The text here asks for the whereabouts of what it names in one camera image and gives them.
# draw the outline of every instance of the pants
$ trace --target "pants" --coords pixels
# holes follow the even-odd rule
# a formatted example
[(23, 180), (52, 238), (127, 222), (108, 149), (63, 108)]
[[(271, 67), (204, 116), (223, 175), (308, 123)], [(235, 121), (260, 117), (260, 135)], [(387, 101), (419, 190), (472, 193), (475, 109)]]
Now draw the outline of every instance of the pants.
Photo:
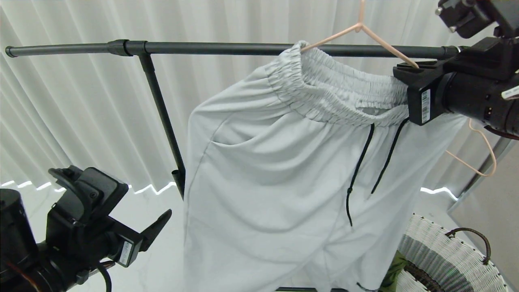
[(406, 86), (295, 44), (197, 107), (185, 191), (188, 292), (379, 288), (426, 174), (465, 119), (407, 122)]

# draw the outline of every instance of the black drawstring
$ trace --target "black drawstring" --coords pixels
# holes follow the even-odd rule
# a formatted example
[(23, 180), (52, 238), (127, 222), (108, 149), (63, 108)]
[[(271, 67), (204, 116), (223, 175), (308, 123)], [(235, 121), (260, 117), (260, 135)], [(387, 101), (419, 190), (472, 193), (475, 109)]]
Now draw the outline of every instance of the black drawstring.
[(396, 144), (397, 144), (398, 136), (400, 135), (400, 132), (402, 131), (402, 128), (404, 127), (405, 123), (407, 123), (407, 121), (409, 121), (409, 118), (406, 118), (405, 120), (403, 120), (403, 121), (400, 123), (400, 126), (398, 126), (397, 133), (394, 135), (394, 138), (393, 138), (393, 144), (391, 144), (391, 148), (389, 149), (389, 155), (388, 155), (388, 158), (386, 159), (386, 163), (384, 164), (384, 167), (382, 168), (382, 171), (380, 172), (380, 175), (378, 176), (378, 179), (377, 179), (377, 182), (375, 183), (375, 186), (374, 186), (373, 189), (371, 190), (371, 193), (372, 193), (372, 194), (373, 194), (373, 193), (375, 192), (375, 190), (377, 189), (378, 183), (379, 183), (380, 180), (382, 179), (382, 175), (384, 175), (384, 171), (386, 171), (386, 168), (387, 168), (388, 165), (389, 165), (389, 161), (391, 160), (391, 155), (393, 154), (394, 147), (395, 147)]
[(353, 177), (351, 178), (350, 187), (348, 188), (348, 194), (346, 195), (346, 214), (348, 214), (348, 219), (350, 220), (350, 225), (353, 227), (353, 222), (351, 222), (350, 215), (350, 194), (353, 191), (353, 183), (355, 182), (355, 178), (357, 177), (357, 173), (359, 172), (360, 165), (362, 164), (362, 160), (366, 155), (367, 147), (370, 145), (371, 138), (373, 138), (373, 132), (375, 131), (375, 124), (371, 124), (370, 134), (367, 137), (366, 144), (364, 145), (364, 149), (362, 150), (362, 154), (360, 155), (359, 161), (357, 162), (357, 166), (355, 167), (355, 171), (353, 172)]

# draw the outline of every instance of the gray stripe on basket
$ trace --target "gray stripe on basket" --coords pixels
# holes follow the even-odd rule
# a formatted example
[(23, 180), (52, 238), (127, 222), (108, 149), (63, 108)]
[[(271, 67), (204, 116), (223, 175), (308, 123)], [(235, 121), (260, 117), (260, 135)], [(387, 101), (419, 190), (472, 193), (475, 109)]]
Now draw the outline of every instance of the gray stripe on basket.
[(431, 276), (444, 291), (472, 292), (469, 280), (449, 261), (414, 238), (404, 235), (398, 250)]

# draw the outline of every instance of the elastic waistband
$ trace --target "elastic waistband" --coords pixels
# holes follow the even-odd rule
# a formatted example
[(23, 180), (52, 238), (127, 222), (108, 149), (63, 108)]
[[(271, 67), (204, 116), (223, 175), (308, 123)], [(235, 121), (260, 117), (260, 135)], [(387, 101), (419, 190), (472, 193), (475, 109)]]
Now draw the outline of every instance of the elastic waistband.
[[(279, 99), (318, 122), (389, 126), (409, 116), (407, 86), (393, 76), (368, 74), (335, 61), (318, 48), (301, 53), (299, 41), (265, 66)], [(369, 115), (358, 108), (387, 110)]]

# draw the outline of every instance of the beige wall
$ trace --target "beige wall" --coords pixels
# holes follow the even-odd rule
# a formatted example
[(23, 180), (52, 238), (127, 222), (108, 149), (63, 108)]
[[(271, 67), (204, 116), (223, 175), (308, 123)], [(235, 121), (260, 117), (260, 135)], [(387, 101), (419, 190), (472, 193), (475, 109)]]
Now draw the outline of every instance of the beige wall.
[[(453, 206), (450, 215), (461, 227), (476, 229), (488, 237), (492, 247), (491, 260), (509, 284), (518, 289), (519, 143), (514, 144), (500, 159), (495, 175), (482, 179)], [(475, 242), (481, 250), (483, 241)]]

